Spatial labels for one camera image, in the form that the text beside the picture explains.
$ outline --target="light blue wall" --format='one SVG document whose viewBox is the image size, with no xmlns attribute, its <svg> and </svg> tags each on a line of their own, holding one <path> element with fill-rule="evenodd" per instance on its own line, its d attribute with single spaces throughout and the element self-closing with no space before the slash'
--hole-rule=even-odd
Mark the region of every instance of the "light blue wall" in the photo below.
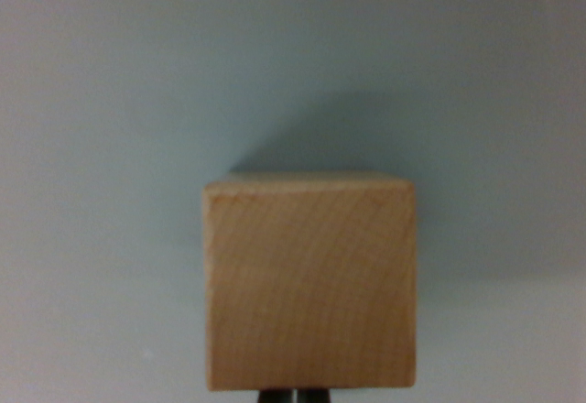
<svg viewBox="0 0 586 403">
<path fill-rule="evenodd" d="M 586 399 L 586 0 L 0 0 L 0 401 L 204 385 L 200 190 L 418 190 L 418 382 Z"/>
</svg>

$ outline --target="cube front face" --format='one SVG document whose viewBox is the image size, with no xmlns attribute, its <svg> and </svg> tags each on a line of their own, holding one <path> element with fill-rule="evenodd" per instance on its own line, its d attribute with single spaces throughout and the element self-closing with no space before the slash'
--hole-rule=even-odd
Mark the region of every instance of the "cube front face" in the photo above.
<svg viewBox="0 0 586 403">
<path fill-rule="evenodd" d="M 209 389 L 413 385 L 413 185 L 344 176 L 204 190 Z"/>
</svg>

